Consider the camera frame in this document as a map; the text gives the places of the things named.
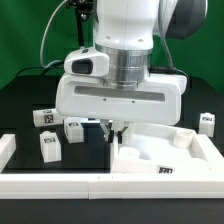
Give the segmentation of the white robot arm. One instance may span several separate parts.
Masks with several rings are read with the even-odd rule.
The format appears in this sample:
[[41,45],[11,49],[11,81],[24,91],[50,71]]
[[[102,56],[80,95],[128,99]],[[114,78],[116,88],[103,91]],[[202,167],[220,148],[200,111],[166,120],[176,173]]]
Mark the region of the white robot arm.
[[186,39],[202,26],[208,0],[93,0],[94,42],[71,52],[56,93],[62,116],[174,125],[187,77],[149,65],[153,37]]

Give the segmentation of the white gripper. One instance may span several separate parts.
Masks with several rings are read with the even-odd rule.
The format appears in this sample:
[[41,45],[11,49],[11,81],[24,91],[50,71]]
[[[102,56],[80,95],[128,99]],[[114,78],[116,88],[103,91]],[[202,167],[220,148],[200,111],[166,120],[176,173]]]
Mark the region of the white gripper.
[[117,137],[122,144],[128,122],[175,125],[186,84],[185,76],[152,74],[134,90],[118,90],[108,88],[101,78],[65,74],[58,84],[55,107],[63,116],[105,119],[100,126],[108,143],[114,137],[109,120],[119,121]]

